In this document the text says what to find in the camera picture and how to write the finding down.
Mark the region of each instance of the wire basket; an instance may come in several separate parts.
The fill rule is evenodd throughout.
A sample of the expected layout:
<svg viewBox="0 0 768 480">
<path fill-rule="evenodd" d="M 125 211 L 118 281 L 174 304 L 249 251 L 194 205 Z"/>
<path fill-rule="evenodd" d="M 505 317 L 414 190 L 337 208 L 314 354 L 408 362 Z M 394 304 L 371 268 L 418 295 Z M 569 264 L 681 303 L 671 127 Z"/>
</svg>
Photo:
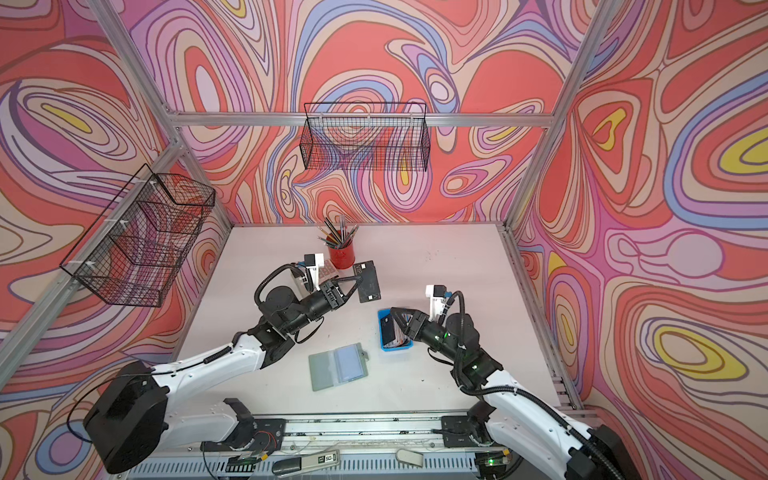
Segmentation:
<svg viewBox="0 0 768 480">
<path fill-rule="evenodd" d="M 215 192 L 179 174 L 151 173 L 134 188 L 141 189 L 135 200 L 76 271 L 64 267 L 67 257 L 60 266 L 105 303 L 162 306 L 214 207 Z"/>
<path fill-rule="evenodd" d="M 420 102 L 305 103 L 304 168 L 426 171 L 426 110 Z"/>
</svg>

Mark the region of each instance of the blue tray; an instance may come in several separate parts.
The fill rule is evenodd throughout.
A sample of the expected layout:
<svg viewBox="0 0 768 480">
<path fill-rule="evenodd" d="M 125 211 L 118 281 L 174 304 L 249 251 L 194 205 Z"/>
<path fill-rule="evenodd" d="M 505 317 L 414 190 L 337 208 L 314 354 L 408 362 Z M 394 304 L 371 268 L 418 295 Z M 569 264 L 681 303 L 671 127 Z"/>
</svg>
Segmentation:
<svg viewBox="0 0 768 480">
<path fill-rule="evenodd" d="M 405 349 L 411 348 L 413 346 L 413 340 L 411 340 L 411 339 L 408 339 L 408 343 L 406 343 L 405 345 L 396 346 L 396 347 L 391 348 L 391 349 L 384 348 L 384 339 L 383 339 L 383 336 L 382 336 L 382 322 L 381 322 L 381 319 L 384 318 L 387 315 L 389 315 L 389 309 L 379 310 L 379 343 L 381 344 L 382 350 L 384 350 L 385 352 L 394 352 L 395 350 L 405 350 Z"/>
</svg>

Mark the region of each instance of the black cable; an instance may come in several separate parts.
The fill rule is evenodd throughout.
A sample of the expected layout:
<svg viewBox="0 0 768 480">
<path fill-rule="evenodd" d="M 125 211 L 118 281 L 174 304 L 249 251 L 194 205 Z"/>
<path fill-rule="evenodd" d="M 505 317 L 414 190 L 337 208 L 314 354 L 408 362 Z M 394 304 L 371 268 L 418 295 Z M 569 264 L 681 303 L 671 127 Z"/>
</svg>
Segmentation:
<svg viewBox="0 0 768 480">
<path fill-rule="evenodd" d="M 435 352 L 435 353 L 437 353 L 435 350 L 433 350 L 433 349 L 432 349 L 432 347 L 429 347 L 429 348 L 427 349 L 427 355 L 429 355 L 429 357 L 430 357 L 431 359 L 435 360 L 435 361 L 436 361 L 436 362 L 438 362 L 438 363 L 442 363 L 442 364 L 445 364 L 445 365 L 453 366 L 453 364 L 452 364 L 452 363 L 450 363 L 448 360 L 439 359 L 439 358 L 437 358 L 436 356 L 432 355 L 432 354 L 431 354 L 431 352 Z"/>
<path fill-rule="evenodd" d="M 316 326 L 316 327 L 315 327 L 315 329 L 312 331 L 312 333 L 310 333 L 309 335 L 305 336 L 305 337 L 304 337 L 304 338 L 302 338 L 301 340 L 299 340 L 299 333 L 298 333 L 298 332 L 294 333 L 294 334 L 293 334 L 293 341 L 294 341 L 294 342 L 296 342 L 296 343 L 304 343 L 304 342 L 306 342 L 307 340 L 311 339 L 311 338 L 312 338 L 312 335 L 314 335 L 315 333 L 317 333 L 317 330 L 319 330 L 319 329 L 320 329 L 320 326 L 323 324 L 323 322 L 325 321 L 325 319 L 326 319 L 326 317 L 324 317 L 324 316 L 321 316 L 321 317 L 320 317 L 320 324 L 319 324 L 318 326 Z"/>
<path fill-rule="evenodd" d="M 441 430 L 441 429 L 432 429 L 432 433 L 436 433 L 438 435 L 468 435 L 467 432 L 454 432 L 452 430 Z"/>
<path fill-rule="evenodd" d="M 125 374 L 123 374 L 123 375 L 118 375 L 118 376 L 115 376 L 115 377 L 113 377 L 113 378 L 111 378 L 111 379 L 109 379 L 109 380 L 105 380 L 105 381 L 103 381 L 103 382 L 99 383 L 98 385 L 96 385 L 95 387 L 93 387 L 92 389 L 88 390 L 88 391 L 87 391 L 87 392 L 86 392 L 86 393 L 85 393 L 85 394 L 84 394 L 82 397 L 80 397 L 80 399 L 79 399 L 78 401 L 76 401 L 76 402 L 74 403 L 74 405 L 72 406 L 72 408 L 69 410 L 69 413 L 67 414 L 67 429 L 68 429 L 68 430 L 69 430 L 69 432 L 70 432 L 72 435 L 74 435 L 74 436 L 75 436 L 77 439 L 80 439 L 80 441 L 82 441 L 82 442 L 86 442 L 86 443 L 93 443 L 91 440 L 89 440 L 89 439 L 86 439 L 86 438 L 84 438 L 84 437 L 81 437 L 81 436 L 80 436 L 80 434 L 79 434 L 79 433 L 77 433 L 77 432 L 76 432 L 76 431 L 75 431 L 75 430 L 72 428 L 72 425 L 71 425 L 72 414 L 74 413 L 74 411 L 75 411 L 75 410 L 77 410 L 77 409 L 78 409 L 78 405 L 80 405 L 80 402 L 82 402 L 83 400 L 85 400 L 85 397 L 89 396 L 90 394 L 92 394 L 92 393 L 93 393 L 93 391 L 94 391 L 94 390 L 96 390 L 97 388 L 99 388 L 100 386 L 102 386 L 102 385 L 104 385 L 104 384 L 106 384 L 106 383 L 112 382 L 113 380 L 119 379 L 119 378 L 121 378 L 121 377 L 126 377 L 126 376 L 130 376 L 130 377 L 134 377 L 134 378 L 135 378 L 135 377 L 138 377 L 138 376 L 170 375 L 170 374 L 173 374 L 173 373 L 176 373 L 176 372 L 181 372 L 182 370 L 191 369 L 191 368 L 192 368 L 192 367 L 194 367 L 194 366 L 198 366 L 198 365 L 202 365 L 202 364 L 203 364 L 203 362 L 197 362 L 197 363 L 195 363 L 195 364 L 193 364 L 193 365 L 185 366 L 184 368 L 181 368 L 181 369 L 178 369 L 178 370 L 174 370 L 174 371 L 172 371 L 172 372 L 152 372 L 152 373 L 125 373 Z"/>
<path fill-rule="evenodd" d="M 498 477 L 494 475 L 493 478 L 495 480 L 504 480 L 504 478 L 509 478 L 513 473 L 515 473 L 515 470 L 520 468 L 520 465 L 522 465 L 522 462 L 523 462 L 523 458 L 520 455 L 518 455 L 518 459 L 515 460 L 511 465 L 509 465 L 507 469 L 504 471 L 504 473 L 502 473 Z"/>
<path fill-rule="evenodd" d="M 253 292 L 253 301 L 256 302 L 256 305 L 261 307 L 262 301 L 261 301 L 261 291 L 264 290 L 264 287 L 275 279 L 276 276 L 280 275 L 284 270 L 292 270 L 294 273 L 298 272 L 300 276 L 304 276 L 304 272 L 301 271 L 301 269 L 295 264 L 295 263 L 286 263 L 285 265 L 277 267 L 275 271 L 270 273 L 266 276 L 264 280 L 259 283 L 259 286 L 256 287 L 256 291 Z"/>
<path fill-rule="evenodd" d="M 462 368 L 464 368 L 464 353 L 466 352 L 466 348 L 464 347 L 464 315 L 466 310 L 464 307 L 464 294 L 461 290 L 456 290 L 451 295 L 451 298 L 454 296 L 458 297 L 458 342 L 456 343 L 456 355 L 453 359 L 452 375 L 456 385 L 461 387 L 462 384 L 459 376 L 462 373 Z"/>
<path fill-rule="evenodd" d="M 210 475 L 213 480 L 219 480 L 219 478 L 215 476 L 210 470 L 210 467 L 208 467 L 208 462 L 205 460 L 205 442 L 200 443 L 200 451 L 203 453 L 203 465 L 205 465 L 205 469 L 208 471 L 208 475 Z"/>
<path fill-rule="evenodd" d="M 453 305 L 453 302 L 456 299 L 456 297 L 457 297 L 456 292 L 451 293 L 451 296 L 449 296 L 448 299 L 445 301 L 445 305 L 442 307 L 442 313 L 440 313 L 440 316 L 437 319 L 437 324 L 439 326 L 442 326 L 442 323 L 445 322 L 445 316 L 448 315 L 448 310 L 451 309 L 451 305 Z"/>
<path fill-rule="evenodd" d="M 530 400 L 537 407 L 544 410 L 550 417 L 552 417 L 561 427 L 565 429 L 566 432 L 573 435 L 574 438 L 577 439 L 589 451 L 589 454 L 595 457 L 608 470 L 608 472 L 611 474 L 611 477 L 613 477 L 615 480 L 624 480 L 624 476 L 621 474 L 619 469 L 616 468 L 605 455 L 603 455 L 603 452 L 594 446 L 592 442 L 587 440 L 577 429 L 574 428 L 573 425 L 568 423 L 568 421 L 564 419 L 560 413 L 556 412 L 547 403 L 539 399 L 536 395 L 530 393 L 528 390 L 519 389 L 509 385 L 492 386 L 488 387 L 487 389 L 479 390 L 469 390 L 465 389 L 464 386 L 460 386 L 458 389 L 462 393 L 470 396 L 486 396 L 492 393 L 510 392 Z"/>
</svg>

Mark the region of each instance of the card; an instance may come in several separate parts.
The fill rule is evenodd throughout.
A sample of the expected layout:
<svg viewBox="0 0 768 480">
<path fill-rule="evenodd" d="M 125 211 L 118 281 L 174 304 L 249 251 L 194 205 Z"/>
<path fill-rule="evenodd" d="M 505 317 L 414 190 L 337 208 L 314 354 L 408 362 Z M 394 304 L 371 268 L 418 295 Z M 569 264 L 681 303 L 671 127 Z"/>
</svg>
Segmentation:
<svg viewBox="0 0 768 480">
<path fill-rule="evenodd" d="M 355 275 L 360 275 L 362 277 L 360 286 L 357 287 L 360 303 L 381 300 L 382 292 L 379 288 L 379 278 L 376 276 L 376 266 L 373 265 L 373 260 L 355 263 L 353 269 Z"/>
</svg>

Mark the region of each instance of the metal frame bar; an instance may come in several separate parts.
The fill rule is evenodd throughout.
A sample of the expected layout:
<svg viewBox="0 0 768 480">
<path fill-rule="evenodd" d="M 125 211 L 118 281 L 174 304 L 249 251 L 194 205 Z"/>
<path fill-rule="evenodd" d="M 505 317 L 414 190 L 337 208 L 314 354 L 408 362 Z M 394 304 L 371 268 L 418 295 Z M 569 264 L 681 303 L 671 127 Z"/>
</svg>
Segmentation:
<svg viewBox="0 0 768 480">
<path fill-rule="evenodd" d="M 131 80 L 135 81 L 138 90 L 147 101 L 147 106 L 157 119 L 157 122 L 171 139 L 171 142 L 177 142 L 186 151 L 186 155 L 181 157 L 181 161 L 184 163 L 187 171 L 195 180 L 212 187 L 213 184 L 208 179 L 200 162 L 195 158 L 194 152 L 181 134 L 180 127 L 176 127 L 170 122 L 168 117 L 170 108 L 157 89 L 152 75 L 144 64 L 144 60 L 141 59 L 141 54 L 136 48 L 136 44 L 131 39 L 131 35 L 125 28 L 123 21 L 120 20 L 120 16 L 114 10 L 114 6 L 112 6 L 109 0 L 88 0 L 88 4 L 101 29 L 104 30 L 109 42 L 112 43 L 118 57 L 125 64 L 128 76 Z M 230 229 L 232 228 L 232 222 L 230 222 L 219 201 L 214 204 L 214 214 L 219 217 L 223 225 L 229 226 Z"/>
<path fill-rule="evenodd" d="M 545 358 L 547 359 L 550 368 L 559 373 L 559 376 L 562 377 L 566 393 L 571 399 L 571 404 L 576 409 L 584 408 L 581 402 L 581 397 L 578 395 L 578 391 L 565 369 L 562 357 L 555 347 L 554 337 L 547 324 L 546 313 L 543 307 L 539 305 L 536 295 L 533 293 L 533 284 L 522 266 L 523 263 L 520 251 L 515 243 L 515 238 L 511 229 L 515 218 L 524 208 L 526 208 L 526 200 L 528 198 L 532 199 L 531 193 L 536 185 L 536 180 L 541 176 L 546 167 L 548 158 L 558 146 L 558 134 L 565 125 L 568 111 L 574 103 L 579 87 L 587 76 L 592 60 L 605 37 L 608 27 L 613 21 L 615 12 L 623 2 L 624 0 L 601 0 L 598 4 L 594 16 L 587 28 L 587 32 L 584 34 L 584 40 L 576 54 L 576 59 L 571 66 L 571 70 L 568 72 L 568 77 L 565 79 L 563 88 L 555 103 L 552 124 L 542 136 L 539 145 L 537 146 L 536 153 L 531 160 L 531 165 L 523 174 L 523 178 L 515 192 L 515 198 L 512 201 L 509 212 L 507 212 L 504 229 L 500 232 L 502 243 L 505 245 L 505 249 L 509 255 L 510 264 L 517 277 L 520 290 L 523 293 L 523 300 L 525 301 L 531 320 L 534 323 L 534 330 L 537 333 L 541 351 L 545 354 Z"/>
<path fill-rule="evenodd" d="M 515 238 L 511 233 L 504 229 L 499 229 L 498 233 L 502 237 L 504 250 L 507 251 L 509 264 L 512 267 L 515 279 L 518 281 L 520 292 L 523 296 L 523 303 L 525 303 L 525 308 L 533 322 L 533 328 L 536 332 L 536 338 L 541 347 L 541 352 L 544 353 L 544 359 L 552 371 L 553 377 L 558 377 L 563 382 L 565 393 L 568 395 L 571 407 L 576 410 L 582 410 L 584 409 L 584 404 L 581 402 L 581 397 L 576 390 L 576 386 L 574 385 L 571 376 L 568 375 L 568 371 L 565 369 L 565 363 L 563 362 L 560 352 L 554 345 L 554 337 L 547 324 L 547 317 L 544 309 L 541 308 L 541 305 L 538 303 L 536 294 L 531 288 L 533 284 L 523 267 L 523 259 L 520 256 L 520 250 L 518 250 L 518 246 L 515 243 Z"/>
<path fill-rule="evenodd" d="M 165 172 L 179 158 L 181 149 L 176 145 L 169 145 L 153 163 L 156 172 Z M 152 175 L 148 171 L 139 181 L 146 181 Z M 88 255 L 96 246 L 107 236 L 112 228 L 112 222 L 117 220 L 126 211 L 128 206 L 133 203 L 138 195 L 140 188 L 135 184 L 118 201 L 115 208 L 107 215 L 107 218 L 101 223 L 91 238 L 83 243 L 82 248 L 74 255 L 72 261 L 82 262 L 88 258 Z M 67 306 L 69 300 L 78 291 L 79 283 L 64 271 L 59 271 L 52 285 L 47 288 L 45 295 L 35 302 L 35 305 L 16 323 L 13 329 L 0 344 L 0 390 L 13 377 L 19 366 L 24 362 L 26 356 L 35 348 L 48 328 L 56 321 L 61 311 Z"/>
<path fill-rule="evenodd" d="M 608 27 L 611 25 L 618 6 L 623 2 L 624 0 L 601 0 L 595 9 L 594 16 L 587 27 L 587 32 L 584 34 L 584 40 L 581 42 L 576 53 L 576 59 L 571 66 L 571 70 L 568 72 L 558 100 L 554 105 L 552 123 L 544 133 L 541 143 L 531 160 L 531 165 L 523 173 L 523 178 L 520 180 L 520 184 L 515 192 L 515 198 L 512 200 L 512 205 L 504 222 L 507 228 L 511 227 L 519 210 L 525 206 L 525 198 L 528 197 L 530 189 L 535 185 L 535 179 L 544 170 L 546 160 L 557 144 L 558 133 L 565 123 L 568 110 L 573 105 L 578 89 L 587 76 L 592 59 L 597 53 Z"/>
<path fill-rule="evenodd" d="M 324 114 L 327 117 L 342 114 Z M 203 125 L 220 127 L 243 125 L 252 127 L 294 127 L 304 125 L 306 115 L 274 112 L 171 112 L 167 114 L 175 127 Z M 364 114 L 391 117 L 392 114 Z M 426 114 L 428 127 L 542 127 L 549 128 L 552 114 Z"/>
</svg>

